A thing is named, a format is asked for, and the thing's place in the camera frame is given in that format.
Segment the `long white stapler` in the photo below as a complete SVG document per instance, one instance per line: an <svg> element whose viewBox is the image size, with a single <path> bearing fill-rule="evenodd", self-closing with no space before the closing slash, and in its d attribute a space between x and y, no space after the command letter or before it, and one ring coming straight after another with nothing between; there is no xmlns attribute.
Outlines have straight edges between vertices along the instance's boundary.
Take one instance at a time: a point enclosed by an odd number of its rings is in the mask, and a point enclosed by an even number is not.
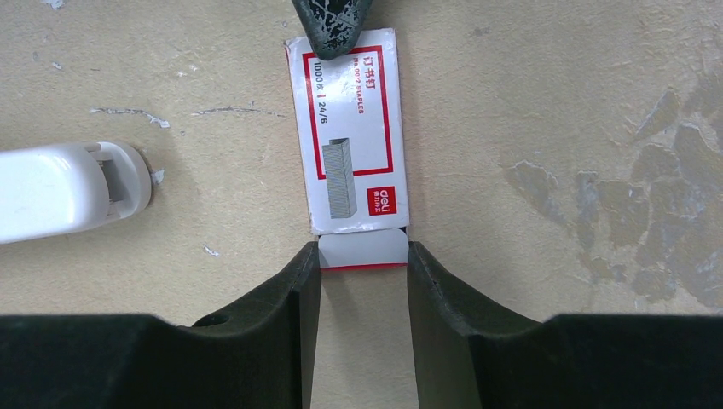
<svg viewBox="0 0 723 409"><path fill-rule="evenodd" d="M1 153L1 242L78 233L144 210L152 177L123 142L73 142Z"/></svg>

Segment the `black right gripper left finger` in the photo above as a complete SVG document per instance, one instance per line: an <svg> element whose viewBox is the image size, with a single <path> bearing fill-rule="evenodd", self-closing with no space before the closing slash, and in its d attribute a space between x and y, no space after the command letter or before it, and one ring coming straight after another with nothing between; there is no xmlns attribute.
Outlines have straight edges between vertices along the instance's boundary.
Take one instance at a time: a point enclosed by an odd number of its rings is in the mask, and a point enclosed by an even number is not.
<svg viewBox="0 0 723 409"><path fill-rule="evenodd" d="M307 408L317 243L191 326L150 314L4 315L4 408Z"/></svg>

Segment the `red white staple box sleeve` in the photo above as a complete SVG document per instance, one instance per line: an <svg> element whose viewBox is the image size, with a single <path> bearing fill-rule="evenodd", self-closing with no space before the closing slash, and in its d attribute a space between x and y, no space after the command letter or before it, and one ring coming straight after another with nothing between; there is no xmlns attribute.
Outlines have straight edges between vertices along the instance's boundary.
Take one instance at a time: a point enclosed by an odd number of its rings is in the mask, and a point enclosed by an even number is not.
<svg viewBox="0 0 723 409"><path fill-rule="evenodd" d="M356 233L409 224L396 31L361 33L321 60L286 41L311 231Z"/></svg>

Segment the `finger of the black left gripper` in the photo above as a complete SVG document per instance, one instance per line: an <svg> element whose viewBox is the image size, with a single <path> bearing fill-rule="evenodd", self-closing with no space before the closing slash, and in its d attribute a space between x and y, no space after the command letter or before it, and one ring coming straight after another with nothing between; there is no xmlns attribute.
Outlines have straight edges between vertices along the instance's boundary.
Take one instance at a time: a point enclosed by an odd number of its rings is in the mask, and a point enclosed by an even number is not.
<svg viewBox="0 0 723 409"><path fill-rule="evenodd" d="M372 0L292 0L310 47L320 60L347 55L361 35Z"/></svg>

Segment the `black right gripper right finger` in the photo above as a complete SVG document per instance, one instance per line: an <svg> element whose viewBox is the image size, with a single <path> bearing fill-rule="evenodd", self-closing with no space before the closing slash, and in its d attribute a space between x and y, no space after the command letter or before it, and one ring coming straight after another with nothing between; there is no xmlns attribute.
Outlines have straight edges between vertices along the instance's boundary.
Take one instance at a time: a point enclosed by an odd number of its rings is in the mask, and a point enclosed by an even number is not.
<svg viewBox="0 0 723 409"><path fill-rule="evenodd" d="M722 319L559 314L495 302L411 242L408 308L422 408L719 408Z"/></svg>

